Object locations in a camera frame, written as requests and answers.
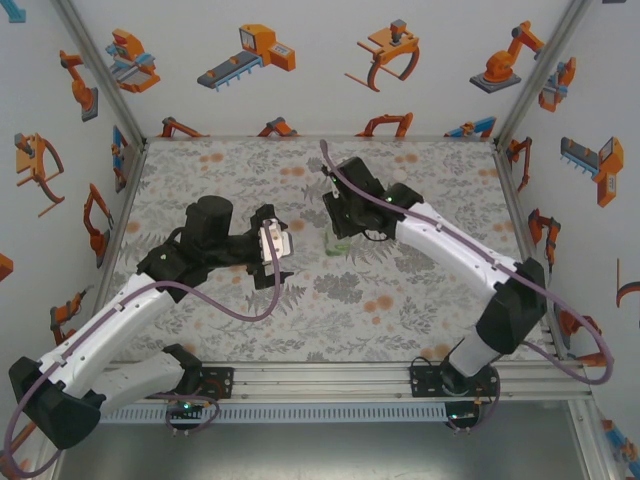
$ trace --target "gray panel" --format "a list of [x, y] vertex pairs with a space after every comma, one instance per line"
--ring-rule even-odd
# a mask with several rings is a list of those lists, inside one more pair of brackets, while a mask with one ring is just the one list
[[454, 437], [441, 424], [218, 425], [193, 437], [163, 426], [101, 425], [62, 460], [63, 480], [576, 480], [572, 427], [558, 404], [500, 405]]
[[[102, 417], [105, 424], [164, 425], [165, 404], [137, 404], [116, 410]], [[207, 420], [215, 412], [205, 408], [191, 412], [187, 419], [172, 420], [174, 425]], [[217, 424], [282, 424], [282, 423], [368, 423], [368, 422], [445, 422], [444, 403], [274, 403], [234, 404], [222, 403]]]

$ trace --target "wall with robot illustrations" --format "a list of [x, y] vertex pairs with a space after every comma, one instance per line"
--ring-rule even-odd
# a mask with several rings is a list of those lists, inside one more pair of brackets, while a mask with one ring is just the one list
[[[631, 59], [640, 41], [638, 15], [637, 2], [593, 2], [558, 70], [550, 72], [542, 107], [531, 107], [518, 128], [511, 155], [530, 139], [528, 182], [522, 182], [526, 148], [517, 153], [512, 172], [516, 185], [525, 184], [519, 197], [544, 263], [549, 233], [555, 241], [555, 251], [546, 252], [555, 260], [550, 288], [602, 329], [616, 363], [613, 378], [594, 387], [595, 395], [603, 414], [636, 443], [640, 66]], [[570, 332], [571, 319], [557, 313]], [[566, 338], [570, 352], [596, 354], [588, 361], [598, 363], [597, 348], [583, 330]], [[594, 377], [600, 373], [592, 371]]]
[[51, 3], [18, 3], [0, 11], [0, 41], [11, 45], [0, 52], [1, 430], [16, 404], [9, 367], [23, 355], [39, 358], [91, 315], [109, 230], [101, 208], [118, 222], [131, 161]]
[[[168, 117], [212, 135], [367, 134], [384, 114], [376, 134], [498, 131], [569, 1], [535, 3], [74, 1], [146, 136]], [[494, 61], [485, 81], [527, 21], [514, 74]]]

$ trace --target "cartoon robot arm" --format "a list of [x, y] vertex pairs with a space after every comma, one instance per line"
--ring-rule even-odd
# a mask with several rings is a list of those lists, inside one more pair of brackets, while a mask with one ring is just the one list
[[384, 114], [380, 117], [375, 117], [369, 120], [364, 131], [358, 133], [356, 137], [373, 137], [373, 131], [378, 125], [384, 123], [397, 123], [398, 129], [396, 130], [396, 137], [404, 137], [407, 134], [407, 130], [411, 126], [413, 121], [413, 113], [409, 112], [406, 115], [388, 115]]
[[[191, 204], [185, 226], [152, 249], [123, 289], [73, 337], [37, 362], [22, 357], [10, 368], [20, 401], [45, 372], [60, 365], [23, 409], [58, 448], [70, 448], [83, 440], [101, 415], [158, 392], [192, 394], [200, 385], [201, 362], [179, 345], [104, 373], [127, 342], [186, 295], [176, 288], [150, 285], [169, 280], [196, 287], [212, 270], [235, 265], [247, 265], [256, 289], [275, 285], [275, 275], [265, 275], [265, 265], [272, 263], [266, 239], [267, 235], [273, 239], [276, 258], [291, 254], [292, 241], [284, 231], [287, 225], [278, 220], [273, 205], [263, 205], [251, 217], [246, 233], [228, 235], [232, 210], [231, 202], [215, 196]], [[280, 281], [289, 275], [281, 272]], [[127, 298], [145, 287], [133, 300]], [[105, 321], [107, 312], [111, 316]]]
[[509, 45], [508, 53], [513, 57], [513, 61], [518, 58], [520, 54], [520, 49], [522, 45], [526, 45], [534, 52], [534, 58], [537, 60], [540, 52], [542, 52], [542, 48], [544, 47], [544, 42], [538, 39], [530, 30], [531, 22], [522, 22], [516, 28], [511, 31], [511, 36], [513, 40], [511, 41], [511, 45]]
[[378, 206], [354, 193], [324, 169], [332, 180], [332, 191], [323, 196], [323, 201], [338, 238], [377, 231], [433, 258], [462, 278], [480, 298], [485, 310], [475, 329], [440, 366], [446, 391], [451, 395], [466, 393], [484, 367], [515, 351], [547, 309], [542, 295], [516, 282], [495, 265], [499, 263], [544, 286], [542, 266], [532, 258], [518, 263], [485, 247], [444, 219], [421, 195], [404, 184], [397, 183], [385, 190], [360, 158], [351, 158], [337, 168], [369, 195], [436, 220], [432, 225]]
[[107, 204], [102, 198], [102, 195], [100, 195], [100, 192], [98, 191], [96, 186], [93, 183], [90, 183], [89, 196], [87, 197], [87, 201], [84, 204], [82, 221], [85, 228], [89, 232], [89, 235], [99, 235], [100, 230], [94, 227], [91, 223], [91, 208], [93, 207], [93, 202], [96, 202], [98, 204], [98, 207], [100, 208], [100, 210], [102, 210], [102, 213], [104, 213], [105, 217], [107, 217], [109, 228], [113, 228], [114, 220], [111, 212], [109, 211], [109, 208], [107, 207]]

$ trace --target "white wall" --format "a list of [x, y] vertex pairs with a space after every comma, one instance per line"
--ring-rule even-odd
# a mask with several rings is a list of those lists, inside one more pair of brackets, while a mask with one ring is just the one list
[[[489, 95], [469, 78], [484, 71], [493, 53], [509, 46], [512, 28], [525, 20], [547, 41], [568, 3], [74, 1], [100, 48], [111, 43], [115, 28], [122, 28], [156, 57], [161, 81], [143, 93], [122, 92], [149, 136], [160, 133], [167, 116], [214, 135], [256, 135], [277, 116], [300, 134], [356, 134], [372, 117], [409, 111], [415, 114], [410, 134], [443, 135], [465, 121], [491, 115], [498, 117], [497, 129], [524, 81]], [[420, 38], [421, 57], [412, 75], [401, 82], [378, 73], [380, 93], [345, 77], [349, 72], [366, 78], [371, 54], [356, 42], [398, 18]], [[245, 23], [274, 29], [278, 41], [296, 51], [296, 69], [254, 70], [219, 92], [199, 85], [200, 75], [241, 50], [238, 28]], [[104, 50], [103, 57], [110, 65]], [[396, 71], [406, 65], [400, 63], [408, 61], [404, 57], [392, 62]], [[515, 72], [526, 79], [534, 64], [533, 52], [523, 49]], [[380, 127], [381, 133], [394, 131], [395, 125]]]
[[[612, 380], [594, 388], [596, 399], [603, 413], [636, 443], [640, 294], [627, 295], [616, 308], [616, 258], [622, 262], [623, 284], [640, 280], [639, 17], [638, 2], [594, 2], [561, 57], [566, 61], [575, 56], [577, 61], [568, 97], [555, 113], [534, 105], [515, 137], [533, 139], [531, 180], [520, 193], [525, 212], [538, 207], [562, 224], [551, 289], [604, 330], [616, 362]], [[619, 138], [625, 165], [617, 177], [617, 197], [606, 207], [597, 205], [591, 176], [561, 159], [560, 140], [565, 136], [596, 152], [611, 136]], [[522, 161], [513, 174], [519, 182]], [[577, 355], [596, 351], [586, 334], [574, 337], [572, 345]], [[598, 369], [592, 375], [600, 373]]]
[[[14, 262], [14, 272], [0, 282], [0, 431], [16, 406], [7, 371], [20, 356], [38, 359], [55, 344], [49, 330], [49, 310], [63, 305], [89, 284], [82, 312], [69, 326], [78, 328], [90, 317], [103, 269], [96, 269], [89, 234], [82, 223], [83, 205], [93, 182], [102, 193], [116, 222], [126, 190], [114, 189], [111, 135], [116, 117], [104, 97], [98, 117], [83, 123], [80, 105], [71, 92], [71, 76], [60, 66], [59, 51], [75, 54], [50, 2], [28, 2], [24, 24], [0, 21], [0, 82], [3, 91], [0, 116], [0, 253]], [[78, 71], [87, 86], [96, 82], [84, 66]], [[14, 134], [39, 133], [61, 157], [65, 172], [50, 187], [65, 200], [38, 218], [49, 201], [34, 182], [16, 182]], [[45, 155], [47, 172], [53, 160]], [[94, 209], [94, 225], [107, 228], [106, 219]]]

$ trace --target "metal floor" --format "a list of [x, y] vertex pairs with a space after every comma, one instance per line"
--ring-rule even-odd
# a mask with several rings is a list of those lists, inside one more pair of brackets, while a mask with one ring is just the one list
[[188, 438], [100, 425], [54, 478], [576, 480], [585, 476], [575, 445], [558, 402], [503, 403], [468, 437], [440, 423], [217, 425]]

